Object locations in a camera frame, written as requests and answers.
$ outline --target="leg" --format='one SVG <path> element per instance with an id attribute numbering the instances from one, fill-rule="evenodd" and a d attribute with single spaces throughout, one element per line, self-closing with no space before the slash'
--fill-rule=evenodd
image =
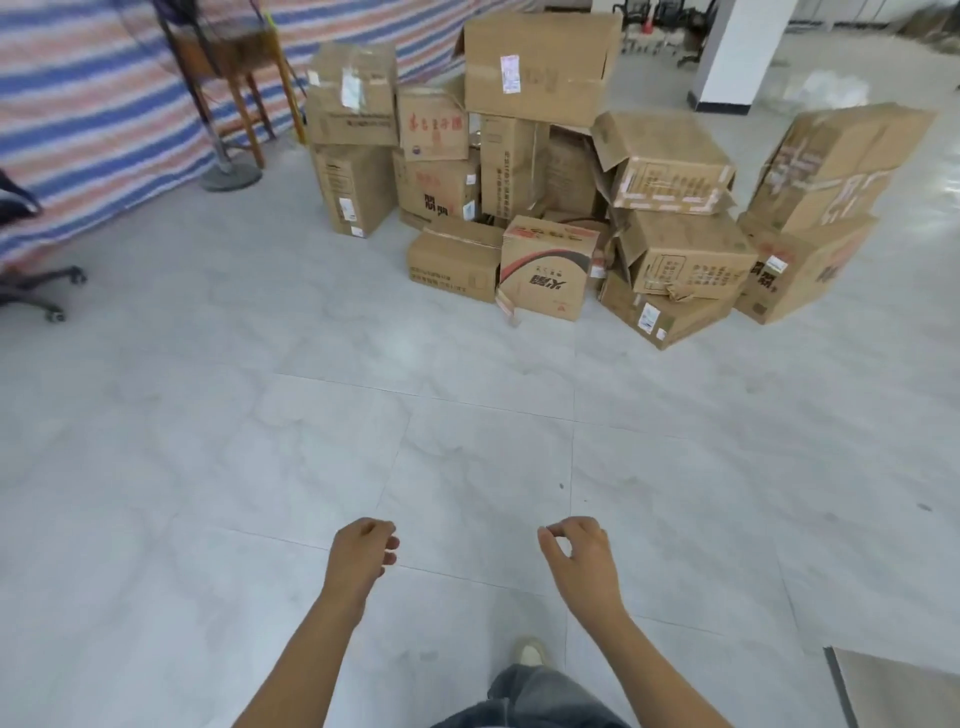
<path id="1" fill-rule="evenodd" d="M 552 667 L 510 665 L 496 676 L 488 697 L 506 700 L 518 724 L 627 728 L 606 705 Z"/>
<path id="2" fill-rule="evenodd" d="M 250 87 L 250 93 L 253 94 L 253 102 L 256 104 L 256 110 L 260 112 L 260 121 L 263 122 L 264 129 L 267 130 L 271 139 L 276 139 L 274 125 L 270 123 L 270 117 L 267 116 L 267 110 L 263 106 L 263 97 L 260 96 L 260 89 L 256 87 L 256 79 L 252 72 L 247 74 L 247 86 Z"/>
<path id="3" fill-rule="evenodd" d="M 250 140 L 250 151 L 253 153 L 253 159 L 256 161 L 256 166 L 263 169 L 263 152 L 260 151 L 260 142 L 256 140 L 256 131 L 253 129 L 250 115 L 247 113 L 247 104 L 243 100 L 243 94 L 240 93 L 240 87 L 237 85 L 236 79 L 232 76 L 227 79 L 227 85 L 230 87 L 230 95 L 233 96 L 233 103 L 236 105 L 237 112 L 240 114 L 243 127 L 247 130 L 247 139 Z"/>
<path id="4" fill-rule="evenodd" d="M 287 97 L 287 104 L 290 105 L 290 113 L 292 113 L 294 117 L 294 129 L 297 130 L 297 141 L 299 141 L 300 144 L 306 144 L 306 134 L 303 132 L 303 120 L 300 118 L 300 106 L 297 104 L 294 89 L 290 86 L 290 74 L 287 72 L 287 59 L 280 48 L 280 38 L 276 31 L 273 31 L 271 36 L 274 63 L 276 63 L 276 70 L 279 71 L 280 74 L 283 94 Z"/>

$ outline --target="right hand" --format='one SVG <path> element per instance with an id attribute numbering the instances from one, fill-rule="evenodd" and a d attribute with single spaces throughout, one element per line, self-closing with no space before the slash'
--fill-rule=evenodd
<path id="1" fill-rule="evenodd" d="M 559 537 L 570 541 L 564 554 Z M 567 608 L 591 635 L 604 624 L 626 616 L 616 564 L 607 531 L 589 516 L 571 516 L 537 529 L 540 550 L 553 572 Z"/>

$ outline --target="jeans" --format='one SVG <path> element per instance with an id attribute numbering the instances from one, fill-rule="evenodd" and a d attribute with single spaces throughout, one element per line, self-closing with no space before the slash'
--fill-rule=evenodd
<path id="1" fill-rule="evenodd" d="M 434 728 L 628 728 L 627 723 L 562 672 L 511 665 L 487 699 Z"/>

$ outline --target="torn cardboard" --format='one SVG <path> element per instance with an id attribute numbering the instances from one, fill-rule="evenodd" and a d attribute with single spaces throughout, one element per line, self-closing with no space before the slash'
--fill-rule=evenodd
<path id="1" fill-rule="evenodd" d="M 869 212 L 934 116 L 898 104 L 798 114 L 760 170 L 750 212 L 780 231 Z"/>
<path id="2" fill-rule="evenodd" d="M 306 75 L 311 143 L 396 146 L 394 46 L 321 43 Z"/>
<path id="3" fill-rule="evenodd" d="M 480 117 L 483 211 L 511 220 L 546 194 L 550 125 L 503 116 Z"/>
<path id="4" fill-rule="evenodd" d="M 739 311 L 760 324 L 770 324 L 816 301 L 874 229 L 873 215 L 782 232 L 744 212 L 737 224 L 757 249 L 756 264 L 736 302 Z"/>
<path id="5" fill-rule="evenodd" d="M 313 145 L 311 157 L 330 227 L 369 237 L 396 206 L 389 147 Z"/>
<path id="6" fill-rule="evenodd" d="M 430 223 L 407 250 L 410 280 L 493 303 L 503 234 L 454 218 Z"/>
<path id="7" fill-rule="evenodd" d="M 618 13 L 488 12 L 467 21 L 467 109 L 588 127 L 620 54 Z"/>
<path id="8" fill-rule="evenodd" d="M 683 303 L 666 296 L 648 296 L 637 293 L 615 270 L 600 291 L 603 306 L 661 351 L 727 318 L 736 300 L 735 290 L 725 299 Z"/>
<path id="9" fill-rule="evenodd" d="M 599 235 L 518 215 L 503 233 L 502 296 L 516 308 L 576 321 Z"/>
<path id="10" fill-rule="evenodd" d="M 597 188 L 612 206 L 692 215 L 733 206 L 736 169 L 692 113 L 608 111 L 590 133 Z"/>
<path id="11" fill-rule="evenodd" d="M 726 212 L 664 215 L 615 210 L 624 278 L 637 293 L 725 299 L 756 262 L 756 249 Z"/>
<path id="12" fill-rule="evenodd" d="M 400 147 L 414 161 L 466 159 L 469 118 L 464 107 L 464 77 L 443 85 L 402 85 L 396 95 Z"/>
<path id="13" fill-rule="evenodd" d="M 546 195 L 556 209 L 592 215 L 597 209 L 593 147 L 588 134 L 551 127 Z"/>
<path id="14" fill-rule="evenodd" d="M 600 233 L 596 247 L 593 249 L 593 257 L 590 260 L 590 274 L 587 280 L 589 290 L 599 291 L 607 277 L 607 269 L 613 264 L 613 254 L 616 251 L 611 224 L 589 215 L 578 215 L 575 212 L 557 209 L 546 210 L 543 213 L 543 219 Z"/>
<path id="15" fill-rule="evenodd" d="M 408 161 L 394 149 L 396 194 L 400 208 L 418 217 L 474 220 L 480 210 L 480 153 L 468 159 Z"/>

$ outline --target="forearm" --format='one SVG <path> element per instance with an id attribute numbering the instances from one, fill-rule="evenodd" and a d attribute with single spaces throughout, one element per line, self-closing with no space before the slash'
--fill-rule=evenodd
<path id="1" fill-rule="evenodd" d="M 643 728 L 731 728 L 623 612 L 589 630 Z"/>
<path id="2" fill-rule="evenodd" d="M 234 728 L 321 728 L 353 621 L 321 596 Z"/>

